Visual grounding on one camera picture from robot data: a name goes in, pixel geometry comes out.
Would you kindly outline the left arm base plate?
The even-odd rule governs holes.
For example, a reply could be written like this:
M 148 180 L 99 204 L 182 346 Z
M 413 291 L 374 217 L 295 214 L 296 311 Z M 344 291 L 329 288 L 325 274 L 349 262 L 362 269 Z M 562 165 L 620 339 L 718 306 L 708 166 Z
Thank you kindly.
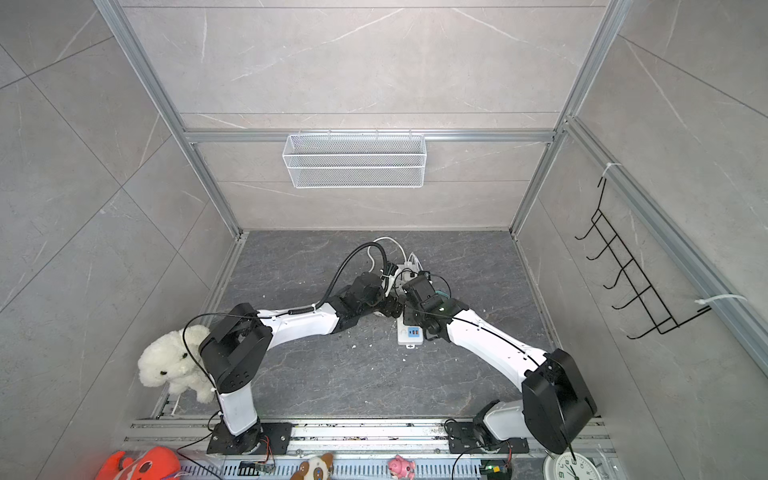
M 285 455 L 293 430 L 289 422 L 261 423 L 240 435 L 232 434 L 225 423 L 214 427 L 207 454 L 219 455 Z

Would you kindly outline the white charger with white cable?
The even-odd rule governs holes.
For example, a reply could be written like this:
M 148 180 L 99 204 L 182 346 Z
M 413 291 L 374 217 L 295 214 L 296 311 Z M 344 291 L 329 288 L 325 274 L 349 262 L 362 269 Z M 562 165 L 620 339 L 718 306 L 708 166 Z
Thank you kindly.
M 398 273 L 411 279 L 423 271 L 422 264 L 415 253 L 411 253 L 398 267 Z

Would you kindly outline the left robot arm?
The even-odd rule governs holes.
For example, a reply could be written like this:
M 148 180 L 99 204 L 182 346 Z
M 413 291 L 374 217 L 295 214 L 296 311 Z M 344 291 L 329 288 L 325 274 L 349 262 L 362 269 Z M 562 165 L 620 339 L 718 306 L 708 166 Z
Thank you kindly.
M 336 290 L 353 257 L 370 249 L 381 254 L 381 268 L 365 271 L 351 284 Z M 313 304 L 271 311 L 241 303 L 228 313 L 218 313 L 220 321 L 211 333 L 195 351 L 186 352 L 213 388 L 226 433 L 238 438 L 258 430 L 252 380 L 269 349 L 345 331 L 375 312 L 395 316 L 396 279 L 403 268 L 388 259 L 379 242 L 366 242 L 344 259 L 321 299 Z

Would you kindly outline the white multicolour power strip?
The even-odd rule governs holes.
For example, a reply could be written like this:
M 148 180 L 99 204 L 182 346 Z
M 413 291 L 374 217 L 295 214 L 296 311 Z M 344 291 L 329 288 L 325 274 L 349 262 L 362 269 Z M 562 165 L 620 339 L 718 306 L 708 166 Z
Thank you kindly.
M 406 299 L 406 293 L 403 286 L 417 276 L 408 279 L 398 273 L 399 265 L 414 252 L 407 254 L 402 245 L 390 236 L 381 236 L 375 238 L 374 241 L 391 242 L 397 247 L 397 250 L 402 255 L 402 261 L 395 264 L 396 270 L 388 277 L 389 283 L 387 294 L 389 297 L 395 298 L 398 301 L 399 316 L 396 318 L 398 344 L 407 349 L 415 349 L 424 343 L 424 331 L 423 328 L 418 325 L 418 321 L 415 320 L 414 314 L 408 311 L 408 300 Z

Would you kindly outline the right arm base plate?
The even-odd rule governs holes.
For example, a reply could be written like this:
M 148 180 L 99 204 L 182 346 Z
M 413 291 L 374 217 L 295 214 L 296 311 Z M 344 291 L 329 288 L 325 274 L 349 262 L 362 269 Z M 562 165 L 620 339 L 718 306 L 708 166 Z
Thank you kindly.
M 528 454 L 529 443 L 525 438 L 496 439 L 485 427 L 470 421 L 449 418 L 443 422 L 448 437 L 449 450 L 455 454 Z

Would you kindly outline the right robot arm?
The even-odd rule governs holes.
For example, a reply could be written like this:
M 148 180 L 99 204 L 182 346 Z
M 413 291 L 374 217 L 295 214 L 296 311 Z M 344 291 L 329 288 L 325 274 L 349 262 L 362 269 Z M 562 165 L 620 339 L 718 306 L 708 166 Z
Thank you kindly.
M 496 448 L 532 436 L 546 450 L 562 454 L 597 414 L 586 382 L 567 352 L 551 352 L 517 340 L 483 320 L 458 299 L 439 293 L 425 274 L 402 287 L 404 314 L 425 333 L 475 354 L 508 379 L 517 401 L 494 401 L 473 418 L 482 448 Z

